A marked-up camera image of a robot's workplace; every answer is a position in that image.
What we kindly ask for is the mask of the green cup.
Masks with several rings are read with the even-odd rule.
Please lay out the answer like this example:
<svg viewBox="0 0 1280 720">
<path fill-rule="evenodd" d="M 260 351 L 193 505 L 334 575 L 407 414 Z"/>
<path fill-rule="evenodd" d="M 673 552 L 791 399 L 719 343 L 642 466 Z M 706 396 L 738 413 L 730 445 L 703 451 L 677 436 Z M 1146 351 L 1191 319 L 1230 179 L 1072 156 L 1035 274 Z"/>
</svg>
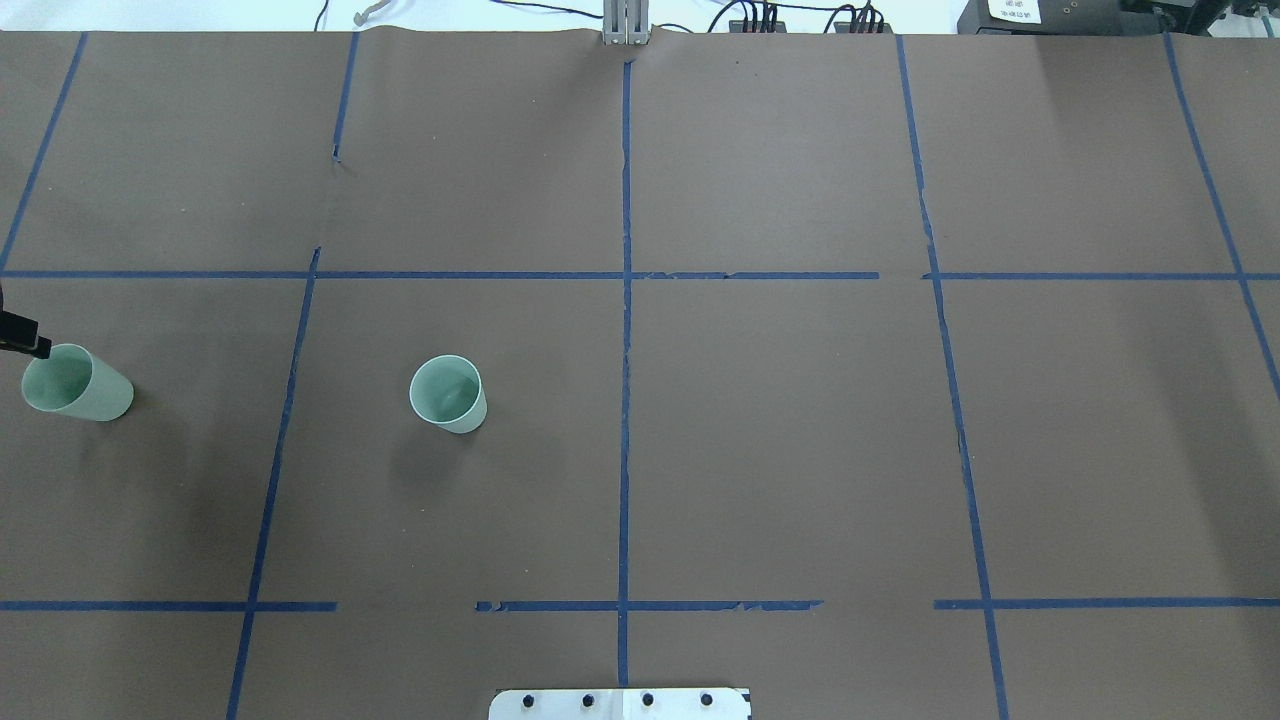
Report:
<svg viewBox="0 0 1280 720">
<path fill-rule="evenodd" d="M 49 357 L 35 359 L 20 379 L 28 406 L 87 421 L 113 421 L 133 404 L 133 384 L 79 345 L 54 345 Z"/>
<path fill-rule="evenodd" d="M 420 419 L 460 436 L 476 430 L 488 414 L 479 369 L 458 355 L 426 360 L 410 380 L 408 401 Z"/>
</svg>

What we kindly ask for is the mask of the white pedestal column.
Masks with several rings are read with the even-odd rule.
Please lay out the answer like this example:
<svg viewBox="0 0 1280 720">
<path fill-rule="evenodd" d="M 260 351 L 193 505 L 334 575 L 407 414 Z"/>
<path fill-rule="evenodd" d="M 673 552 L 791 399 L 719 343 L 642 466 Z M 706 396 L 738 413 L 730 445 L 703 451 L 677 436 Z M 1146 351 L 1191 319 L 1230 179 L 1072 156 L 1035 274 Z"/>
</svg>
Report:
<svg viewBox="0 0 1280 720">
<path fill-rule="evenodd" d="M 751 719 L 750 692 L 731 687 L 508 689 L 489 719 Z"/>
</svg>

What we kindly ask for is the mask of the black desktop box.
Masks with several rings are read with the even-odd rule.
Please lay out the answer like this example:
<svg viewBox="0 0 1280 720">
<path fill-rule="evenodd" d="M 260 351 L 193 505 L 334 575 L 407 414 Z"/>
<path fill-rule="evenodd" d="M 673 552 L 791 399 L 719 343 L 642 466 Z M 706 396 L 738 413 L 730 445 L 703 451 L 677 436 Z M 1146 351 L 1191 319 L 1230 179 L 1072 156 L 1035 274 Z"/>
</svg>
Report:
<svg viewBox="0 0 1280 720">
<path fill-rule="evenodd" d="M 1193 1 L 968 1 L 957 35 L 1133 37 L 1183 29 Z"/>
</svg>

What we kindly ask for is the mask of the aluminium frame post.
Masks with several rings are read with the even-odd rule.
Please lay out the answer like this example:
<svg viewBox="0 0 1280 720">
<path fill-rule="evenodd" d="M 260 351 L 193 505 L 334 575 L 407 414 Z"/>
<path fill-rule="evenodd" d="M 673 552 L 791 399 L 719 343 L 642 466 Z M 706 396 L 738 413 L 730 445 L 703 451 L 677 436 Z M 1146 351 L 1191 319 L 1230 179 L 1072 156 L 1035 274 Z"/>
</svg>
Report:
<svg viewBox="0 0 1280 720">
<path fill-rule="evenodd" d="M 607 46 L 646 45 L 652 37 L 648 0 L 602 3 L 602 41 Z"/>
</svg>

